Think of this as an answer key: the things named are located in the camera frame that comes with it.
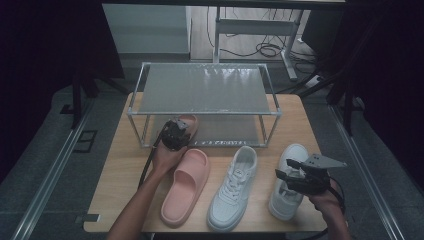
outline human hand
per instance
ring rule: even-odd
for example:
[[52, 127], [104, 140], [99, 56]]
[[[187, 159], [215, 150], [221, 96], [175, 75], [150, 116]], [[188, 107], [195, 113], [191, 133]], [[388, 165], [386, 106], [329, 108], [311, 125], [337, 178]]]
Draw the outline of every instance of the human hand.
[[171, 168], [178, 165], [186, 151], [187, 146], [182, 147], [179, 151], [171, 151], [160, 141], [152, 161], [153, 172], [159, 176], [165, 175]]
[[[330, 180], [331, 187], [337, 191], [337, 184], [334, 180]], [[322, 213], [324, 220], [327, 222], [333, 219], [343, 217], [340, 203], [337, 198], [328, 190], [322, 194], [305, 195], [315, 205], [315, 207]]]

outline black curtain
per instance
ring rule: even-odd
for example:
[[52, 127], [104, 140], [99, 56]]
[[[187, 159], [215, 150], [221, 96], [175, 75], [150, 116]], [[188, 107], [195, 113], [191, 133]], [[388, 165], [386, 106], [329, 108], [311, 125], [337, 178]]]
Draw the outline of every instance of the black curtain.
[[355, 71], [365, 118], [422, 189], [423, 12], [419, 1], [394, 1]]
[[77, 69], [85, 82], [124, 74], [97, 1], [1, 0], [0, 36], [2, 181]]

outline wooden table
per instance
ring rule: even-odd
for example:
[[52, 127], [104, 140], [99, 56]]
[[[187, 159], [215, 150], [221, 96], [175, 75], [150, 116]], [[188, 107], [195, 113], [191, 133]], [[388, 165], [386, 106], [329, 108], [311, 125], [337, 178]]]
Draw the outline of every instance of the wooden table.
[[[85, 222], [88, 232], [107, 232], [124, 206], [137, 190], [138, 182], [150, 149], [140, 148], [126, 115], [129, 100], [123, 110], [115, 137], [94, 193], [88, 214], [99, 214], [97, 222]], [[233, 232], [290, 232], [321, 231], [326, 224], [321, 213], [304, 198], [295, 217], [280, 221], [268, 211], [268, 202], [274, 189], [278, 167], [284, 149], [292, 143], [300, 143], [309, 154], [320, 153], [315, 136], [300, 98], [296, 95], [277, 95], [283, 115], [278, 122], [268, 148], [256, 148], [258, 169], [243, 219]], [[172, 184], [172, 172], [162, 181], [152, 206], [144, 232], [210, 232], [206, 219], [211, 200], [221, 186], [227, 167], [238, 148], [201, 148], [211, 162], [211, 172], [202, 194], [187, 222], [176, 229], [167, 227], [160, 220], [163, 200]]]

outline white sneaker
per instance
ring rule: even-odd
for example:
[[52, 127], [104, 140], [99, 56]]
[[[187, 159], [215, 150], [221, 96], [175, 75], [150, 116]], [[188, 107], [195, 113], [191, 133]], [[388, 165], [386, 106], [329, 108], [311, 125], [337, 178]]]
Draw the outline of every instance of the white sneaker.
[[216, 192], [208, 211], [208, 225], [217, 232], [233, 230], [247, 207], [256, 174], [256, 151], [241, 147], [228, 168], [224, 183]]
[[[287, 159], [304, 162], [309, 158], [308, 151], [300, 144], [291, 144], [284, 150], [280, 158], [278, 169], [290, 177], [303, 177], [302, 170], [294, 169], [287, 165]], [[280, 220], [290, 220], [295, 214], [303, 194], [289, 190], [285, 181], [277, 178], [274, 191], [269, 201], [268, 209], [272, 215]]]

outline glass shelf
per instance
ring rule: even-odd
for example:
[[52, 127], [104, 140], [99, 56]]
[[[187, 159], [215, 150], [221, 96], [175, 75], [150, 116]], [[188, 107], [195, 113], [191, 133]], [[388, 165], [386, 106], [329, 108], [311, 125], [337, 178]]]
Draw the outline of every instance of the glass shelf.
[[192, 146], [266, 147], [282, 112], [265, 64], [143, 63], [127, 114], [141, 147], [185, 114], [199, 120]]

